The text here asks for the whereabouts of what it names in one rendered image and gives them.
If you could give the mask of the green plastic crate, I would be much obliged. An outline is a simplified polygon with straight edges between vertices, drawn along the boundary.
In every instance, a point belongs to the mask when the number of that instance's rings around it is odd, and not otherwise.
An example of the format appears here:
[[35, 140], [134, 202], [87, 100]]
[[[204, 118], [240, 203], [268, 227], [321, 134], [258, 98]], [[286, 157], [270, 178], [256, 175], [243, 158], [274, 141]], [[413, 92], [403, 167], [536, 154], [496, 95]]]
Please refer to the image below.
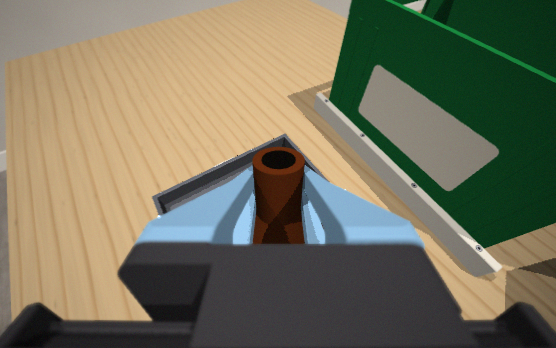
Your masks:
[[351, 1], [329, 101], [483, 248], [556, 223], [556, 0], [416, 1]]

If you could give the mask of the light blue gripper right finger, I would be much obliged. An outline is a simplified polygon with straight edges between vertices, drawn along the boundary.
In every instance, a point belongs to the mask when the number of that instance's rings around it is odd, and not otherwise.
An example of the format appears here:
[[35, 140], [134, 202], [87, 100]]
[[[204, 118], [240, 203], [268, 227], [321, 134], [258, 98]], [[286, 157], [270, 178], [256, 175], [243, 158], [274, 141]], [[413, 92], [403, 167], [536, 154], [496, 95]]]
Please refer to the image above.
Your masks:
[[425, 250], [410, 221], [326, 181], [306, 165], [301, 216], [305, 244], [411, 243]]

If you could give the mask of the grey rectangular tray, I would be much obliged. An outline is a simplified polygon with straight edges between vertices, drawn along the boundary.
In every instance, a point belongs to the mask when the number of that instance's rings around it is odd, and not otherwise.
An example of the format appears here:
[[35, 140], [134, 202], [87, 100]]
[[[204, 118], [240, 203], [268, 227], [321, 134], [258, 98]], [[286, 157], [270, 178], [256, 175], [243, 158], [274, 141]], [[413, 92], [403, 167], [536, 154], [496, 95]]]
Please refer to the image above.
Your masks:
[[270, 147], [287, 147], [300, 152], [305, 158], [305, 165], [327, 180], [294, 142], [283, 134], [152, 196], [158, 215], [161, 216], [230, 182], [253, 165], [252, 159], [257, 152]]

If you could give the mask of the brown bottle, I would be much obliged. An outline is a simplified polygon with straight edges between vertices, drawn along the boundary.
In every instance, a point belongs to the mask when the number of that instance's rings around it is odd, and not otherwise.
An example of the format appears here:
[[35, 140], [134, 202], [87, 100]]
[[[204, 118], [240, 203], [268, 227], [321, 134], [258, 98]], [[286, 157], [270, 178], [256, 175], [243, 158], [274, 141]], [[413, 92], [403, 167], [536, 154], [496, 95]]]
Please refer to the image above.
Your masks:
[[304, 156], [270, 147], [253, 159], [256, 218], [252, 244], [305, 244], [301, 198]]

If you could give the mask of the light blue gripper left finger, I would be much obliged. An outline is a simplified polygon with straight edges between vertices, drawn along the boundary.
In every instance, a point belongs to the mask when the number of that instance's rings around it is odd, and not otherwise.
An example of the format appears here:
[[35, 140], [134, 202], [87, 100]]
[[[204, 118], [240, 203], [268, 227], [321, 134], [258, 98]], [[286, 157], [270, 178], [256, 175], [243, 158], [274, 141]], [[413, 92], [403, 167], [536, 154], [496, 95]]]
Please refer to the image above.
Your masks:
[[143, 241], [252, 244], [255, 218], [252, 165], [230, 182], [149, 221], [135, 244]]

